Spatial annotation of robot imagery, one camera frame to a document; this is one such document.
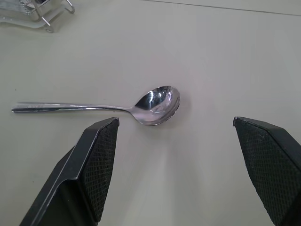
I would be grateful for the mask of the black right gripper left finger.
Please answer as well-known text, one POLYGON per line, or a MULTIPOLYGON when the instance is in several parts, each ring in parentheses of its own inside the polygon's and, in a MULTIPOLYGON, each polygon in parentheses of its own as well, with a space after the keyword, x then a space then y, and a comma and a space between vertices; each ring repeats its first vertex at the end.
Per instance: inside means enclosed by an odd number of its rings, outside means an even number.
POLYGON ((119 119, 86 128, 56 164, 22 226, 96 226, 111 183, 119 119))

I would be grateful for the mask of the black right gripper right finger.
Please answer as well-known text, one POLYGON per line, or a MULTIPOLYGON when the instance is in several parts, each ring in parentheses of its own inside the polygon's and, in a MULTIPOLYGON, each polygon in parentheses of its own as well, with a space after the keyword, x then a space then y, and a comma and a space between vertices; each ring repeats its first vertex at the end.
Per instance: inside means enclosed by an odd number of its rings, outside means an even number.
POLYGON ((270 123, 235 117, 249 178, 276 226, 301 224, 301 145, 270 123))

